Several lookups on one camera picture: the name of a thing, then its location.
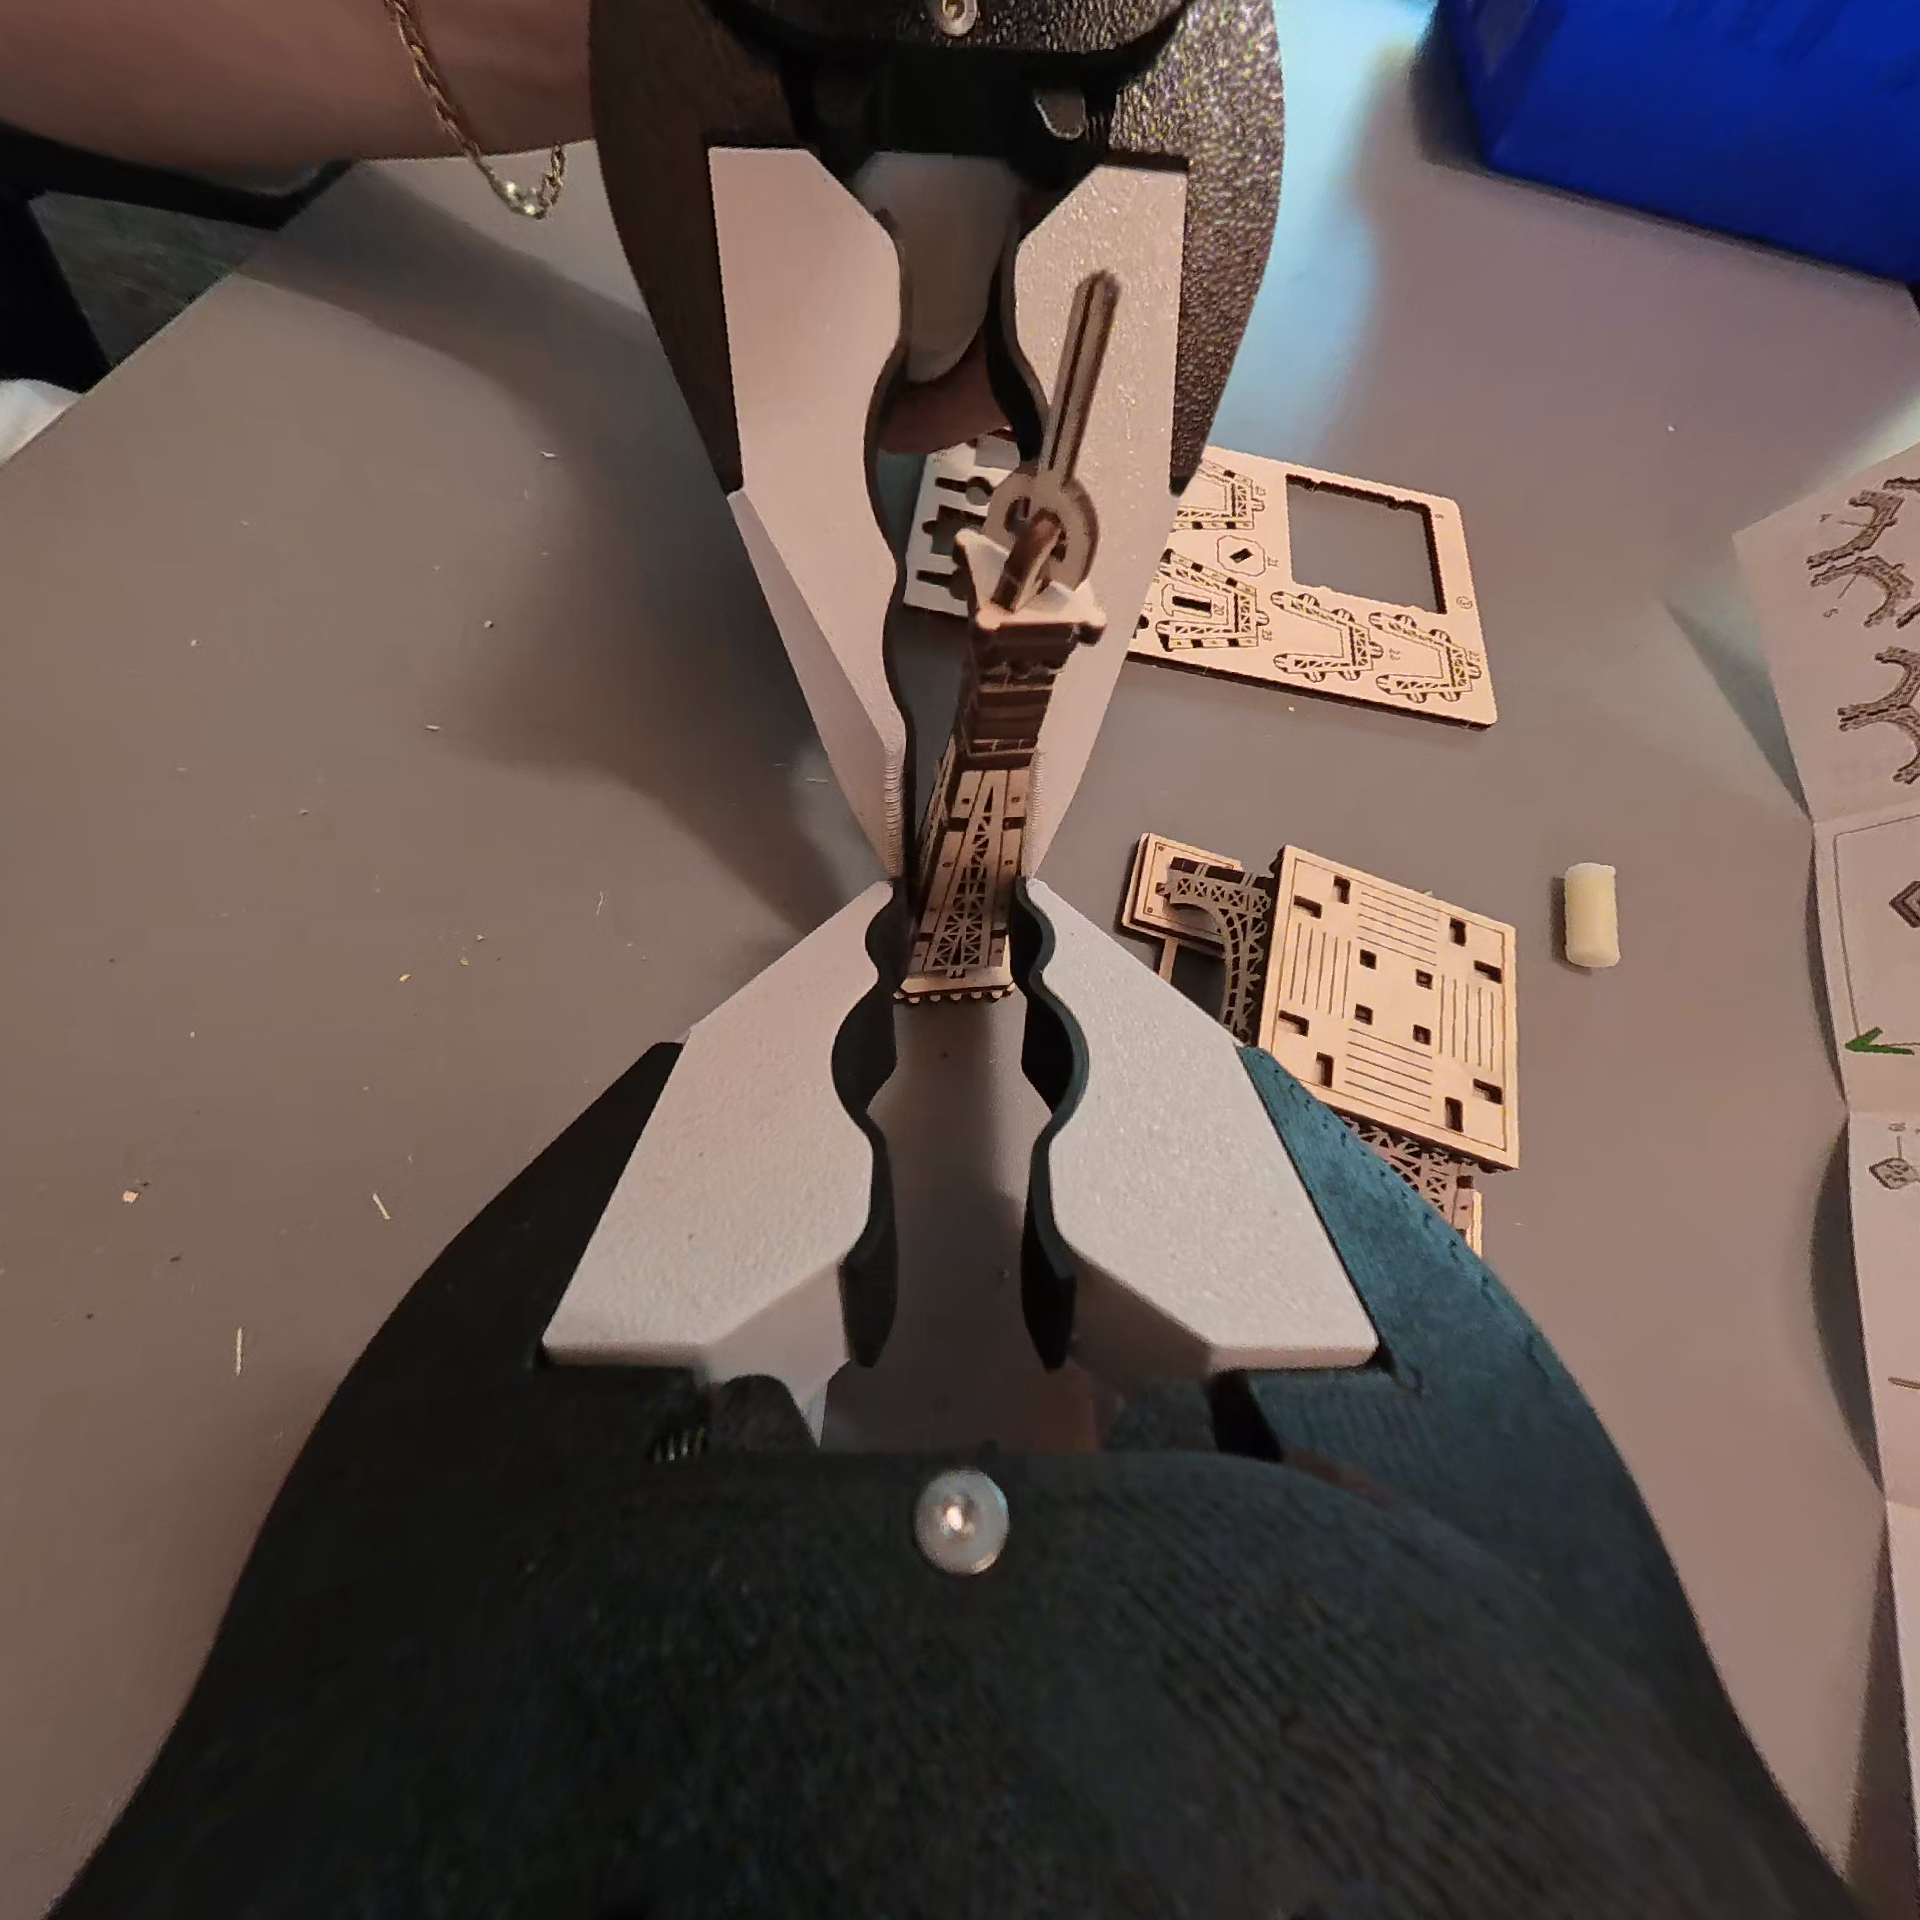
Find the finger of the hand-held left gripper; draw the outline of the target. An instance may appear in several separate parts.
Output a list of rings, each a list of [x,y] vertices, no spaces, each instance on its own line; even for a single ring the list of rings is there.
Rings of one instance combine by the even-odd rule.
[[[885,622],[898,565],[870,423],[900,346],[895,240],[797,148],[708,154],[741,482],[732,516],[835,781],[891,878],[906,871],[906,718]]]
[[[1098,523],[1089,587],[1106,630],[1078,647],[1048,699],[1029,770],[1025,878],[1037,876],[1065,824],[1171,529],[1184,197],[1180,170],[1104,163],[1022,240],[1014,262],[1014,339],[1046,391],[1065,359],[1081,283],[1109,273],[1119,290],[1074,466]]]

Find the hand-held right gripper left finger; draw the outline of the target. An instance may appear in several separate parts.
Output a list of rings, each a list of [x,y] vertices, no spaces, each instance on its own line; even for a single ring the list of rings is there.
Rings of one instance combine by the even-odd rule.
[[[876,884],[687,1033],[547,1325],[551,1362],[762,1375],[803,1411],[876,1362],[898,1250],[870,1110],[896,1067],[902,942]]]

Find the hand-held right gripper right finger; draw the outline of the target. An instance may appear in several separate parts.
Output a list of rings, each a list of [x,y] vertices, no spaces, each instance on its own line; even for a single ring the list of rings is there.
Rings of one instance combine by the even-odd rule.
[[[1042,882],[1018,884],[1031,1151],[1022,1310],[1096,1420],[1158,1383],[1352,1373],[1378,1334],[1229,1031]]]

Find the wooden tower model spire section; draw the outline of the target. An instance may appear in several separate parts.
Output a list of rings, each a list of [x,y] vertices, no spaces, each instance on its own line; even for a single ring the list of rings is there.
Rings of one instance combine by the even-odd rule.
[[[1106,626],[1087,587],[1098,516],[1078,464],[1117,301],[1111,273],[1081,283],[1040,452],[1001,479],[982,527],[954,542],[969,650],[924,807],[913,946],[896,992],[911,1005],[1014,987],[1010,914],[1040,729],[1066,662]]]

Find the person's left forearm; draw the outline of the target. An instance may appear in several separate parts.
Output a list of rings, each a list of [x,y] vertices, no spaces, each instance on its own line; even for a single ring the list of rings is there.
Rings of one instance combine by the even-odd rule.
[[[588,2],[413,14],[486,152],[588,137]],[[108,157],[228,176],[458,152],[379,2],[6,2],[2,118]]]

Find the grey desk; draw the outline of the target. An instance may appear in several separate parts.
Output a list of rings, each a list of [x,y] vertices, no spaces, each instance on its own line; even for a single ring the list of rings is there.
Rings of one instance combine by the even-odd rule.
[[[1489,733],[1128,665],[1046,880],[1143,830],[1520,936],[1487,1257],[1754,1739],[1914,1913],[1810,822],[1735,578],[1916,441],[1916,311],[1472,167],[1427,4],[1285,4],[1216,438],[1453,497]],[[4,1917],[164,1739],[319,1411],[467,1220],[874,873],[590,157],[344,180],[4,469]],[[1619,878],[1619,966],[1561,880]]]

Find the person's left hand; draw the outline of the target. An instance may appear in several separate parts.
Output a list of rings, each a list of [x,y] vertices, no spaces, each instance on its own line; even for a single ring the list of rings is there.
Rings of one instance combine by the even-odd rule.
[[[967,353],[941,376],[924,383],[902,380],[882,410],[876,445],[885,454],[923,458],[1010,432],[984,357]]]

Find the wooden sheet with numbered parts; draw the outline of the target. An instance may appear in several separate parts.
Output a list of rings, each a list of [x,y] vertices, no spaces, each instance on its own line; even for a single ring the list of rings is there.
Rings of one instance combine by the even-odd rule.
[[[1313,501],[1373,503],[1410,520],[1436,600],[1309,585],[1294,520]],[[1498,721],[1470,550],[1455,501],[1206,445],[1173,518],[1130,654],[1171,669],[1446,721]]]

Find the wooden tower model base section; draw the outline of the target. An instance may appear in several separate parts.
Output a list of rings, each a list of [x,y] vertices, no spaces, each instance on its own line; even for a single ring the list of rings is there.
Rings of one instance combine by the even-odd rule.
[[[1119,925],[1158,972],[1259,1046],[1475,1252],[1481,1188],[1518,1166],[1517,936],[1341,860],[1259,875],[1147,833]]]

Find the blue plastic bin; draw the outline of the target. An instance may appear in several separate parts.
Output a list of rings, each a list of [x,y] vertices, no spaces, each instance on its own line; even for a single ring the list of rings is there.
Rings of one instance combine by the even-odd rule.
[[[1442,2],[1500,174],[1918,279],[1914,2]]]

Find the paper instruction sheet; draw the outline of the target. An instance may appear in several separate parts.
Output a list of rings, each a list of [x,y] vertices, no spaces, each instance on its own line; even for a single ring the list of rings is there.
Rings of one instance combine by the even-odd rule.
[[[1862,1349],[1918,1773],[1918,449],[1735,540],[1812,817]]]

